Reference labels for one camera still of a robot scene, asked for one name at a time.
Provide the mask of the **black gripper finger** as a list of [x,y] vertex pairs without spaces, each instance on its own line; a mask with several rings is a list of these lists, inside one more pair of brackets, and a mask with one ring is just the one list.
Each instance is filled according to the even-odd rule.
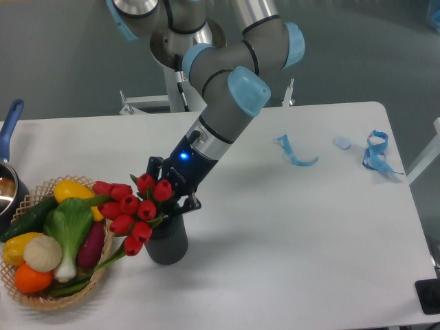
[[166,202],[164,213],[167,217],[176,217],[201,209],[201,202],[195,193],[184,196],[183,204],[179,203],[180,199],[180,197],[172,197]]
[[156,182],[159,179],[163,162],[163,157],[150,156],[148,159],[146,174],[150,175]]

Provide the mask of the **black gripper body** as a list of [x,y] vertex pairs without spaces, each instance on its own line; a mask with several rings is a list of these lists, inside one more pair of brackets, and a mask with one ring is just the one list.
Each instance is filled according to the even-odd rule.
[[191,195],[217,164],[217,160],[202,155],[193,144],[200,134],[186,135],[162,163],[161,180],[171,183],[175,198]]

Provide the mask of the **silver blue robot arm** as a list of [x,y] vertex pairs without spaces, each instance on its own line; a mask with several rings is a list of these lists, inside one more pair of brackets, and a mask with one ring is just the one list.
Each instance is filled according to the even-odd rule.
[[147,167],[171,185],[168,216],[198,210],[198,185],[270,98],[262,75],[303,57],[303,33],[281,20],[273,1],[235,1],[243,38],[225,47],[215,47],[204,1],[108,1],[107,7],[129,39],[162,34],[165,56],[206,104],[170,156],[152,157]]

